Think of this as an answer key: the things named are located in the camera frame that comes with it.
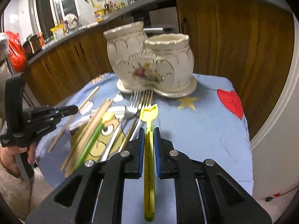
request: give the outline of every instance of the green plastic handle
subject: green plastic handle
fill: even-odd
[[[83,153],[81,154],[79,160],[77,161],[75,169],[77,169],[78,167],[80,167],[81,164],[84,162],[84,160],[86,159],[88,153],[90,152],[90,150],[92,149],[93,145],[95,144],[96,139],[100,135],[103,127],[104,127],[104,123],[103,123],[103,121],[101,121],[99,123],[98,127],[96,128],[95,132],[92,134],[92,137],[89,139],[89,142],[87,143],[87,145],[86,145]]]

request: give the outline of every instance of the ceramic pot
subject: ceramic pot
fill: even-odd
[[[149,37],[144,42],[143,51],[133,53],[128,59],[117,63],[124,88],[152,86],[165,93],[184,92],[189,86],[193,68],[189,36],[184,34]]]
[[[133,53],[143,50],[147,35],[143,32],[143,22],[123,25],[104,32],[107,40],[108,58],[116,75],[126,83],[126,74],[119,68],[119,63],[128,60]]]

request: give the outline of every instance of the blue tablecloth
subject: blue tablecloth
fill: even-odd
[[[185,99],[168,99],[154,94],[153,104],[158,104],[159,115],[154,121],[161,137],[172,141],[175,149],[184,152],[190,159],[203,161],[214,159],[249,194],[252,194],[252,154],[250,149],[247,121],[244,115],[233,113],[231,106],[225,106],[221,93],[234,93],[231,82],[226,78],[193,75],[197,89]],[[79,106],[95,86],[100,90],[92,98],[94,108],[108,97],[113,98],[119,91],[115,74],[105,74],[98,82],[89,82],[67,105]],[[118,105],[128,105],[129,95]],[[47,149],[66,123],[63,118],[57,129],[42,138],[36,150],[36,161],[46,181],[53,188],[65,178],[60,167],[71,149],[71,135],[65,131],[52,152]],[[124,126],[127,131],[130,124]],[[156,177],[156,213],[153,223],[176,223],[175,189],[173,179],[160,180]],[[124,186],[122,224],[146,223],[143,211],[143,179],[127,179]]]

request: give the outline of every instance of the plate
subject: plate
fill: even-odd
[[[166,98],[182,98],[184,96],[190,95],[191,93],[193,93],[196,89],[197,86],[197,80],[195,77],[191,76],[190,79],[190,84],[189,86],[182,90],[182,91],[178,91],[178,92],[162,92],[159,89],[156,89],[155,87],[152,86],[147,86],[147,87],[142,87],[139,88],[140,90],[153,90],[156,94],[161,95],[162,97],[166,97]],[[116,87],[118,88],[118,90],[120,90],[122,93],[132,93],[133,89],[127,89],[123,86],[122,81],[119,79],[116,83]]]

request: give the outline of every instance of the red heart print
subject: red heart print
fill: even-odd
[[[228,92],[217,89],[217,95],[220,101],[229,111],[231,111],[239,119],[243,118],[244,111],[242,108],[241,100],[235,91]]]

